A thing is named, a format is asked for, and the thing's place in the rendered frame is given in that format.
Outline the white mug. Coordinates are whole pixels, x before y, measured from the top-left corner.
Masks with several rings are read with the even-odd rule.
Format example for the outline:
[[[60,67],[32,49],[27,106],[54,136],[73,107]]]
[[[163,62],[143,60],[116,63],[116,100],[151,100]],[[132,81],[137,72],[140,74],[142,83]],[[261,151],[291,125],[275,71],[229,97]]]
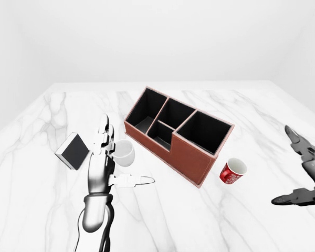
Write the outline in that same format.
[[[133,144],[126,139],[116,141],[115,151],[113,152],[113,159],[118,165],[122,167],[130,166],[135,159]]]

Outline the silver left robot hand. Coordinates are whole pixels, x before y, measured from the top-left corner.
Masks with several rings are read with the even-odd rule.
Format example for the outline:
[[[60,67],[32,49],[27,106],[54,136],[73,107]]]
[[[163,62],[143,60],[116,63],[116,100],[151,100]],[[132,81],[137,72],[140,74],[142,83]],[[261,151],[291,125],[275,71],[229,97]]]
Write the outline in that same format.
[[[99,129],[94,137],[92,153],[89,161],[88,190],[89,193],[109,193],[112,185],[117,187],[135,187],[154,183],[148,176],[131,174],[114,175],[117,164],[113,159],[115,151],[114,127],[109,123],[107,114],[101,116]]]

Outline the black and white box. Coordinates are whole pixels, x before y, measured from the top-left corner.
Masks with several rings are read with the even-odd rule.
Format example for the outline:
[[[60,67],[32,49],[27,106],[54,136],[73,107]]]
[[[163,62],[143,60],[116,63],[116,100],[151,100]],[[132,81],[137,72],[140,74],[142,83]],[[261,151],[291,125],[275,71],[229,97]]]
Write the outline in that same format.
[[[78,133],[72,132],[55,152],[71,170],[78,170],[89,150]]]

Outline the red-brown desk caddy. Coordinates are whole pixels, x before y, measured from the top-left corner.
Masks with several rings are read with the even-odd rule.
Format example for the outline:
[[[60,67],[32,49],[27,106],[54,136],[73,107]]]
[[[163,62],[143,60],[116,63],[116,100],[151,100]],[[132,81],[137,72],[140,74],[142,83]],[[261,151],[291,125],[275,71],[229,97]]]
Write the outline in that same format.
[[[125,132],[201,187],[234,125],[146,87],[124,121]]]

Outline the red mug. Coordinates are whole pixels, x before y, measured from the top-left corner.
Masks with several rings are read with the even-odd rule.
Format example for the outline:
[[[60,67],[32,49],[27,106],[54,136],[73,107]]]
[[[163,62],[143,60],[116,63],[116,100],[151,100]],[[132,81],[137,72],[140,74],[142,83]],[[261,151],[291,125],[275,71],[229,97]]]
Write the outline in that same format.
[[[233,184],[247,172],[246,164],[238,158],[230,158],[222,169],[219,178],[225,184]]]

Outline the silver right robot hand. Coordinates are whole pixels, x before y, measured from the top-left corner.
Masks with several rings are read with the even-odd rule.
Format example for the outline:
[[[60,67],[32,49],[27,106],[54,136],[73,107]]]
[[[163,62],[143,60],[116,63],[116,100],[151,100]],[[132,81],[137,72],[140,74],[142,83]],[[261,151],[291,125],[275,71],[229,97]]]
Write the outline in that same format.
[[[303,169],[315,183],[315,146],[288,125],[285,126],[285,132],[291,140],[292,149],[301,156]],[[311,191],[306,188],[294,189],[291,194],[272,199],[271,203],[274,205],[315,205],[315,187]]]

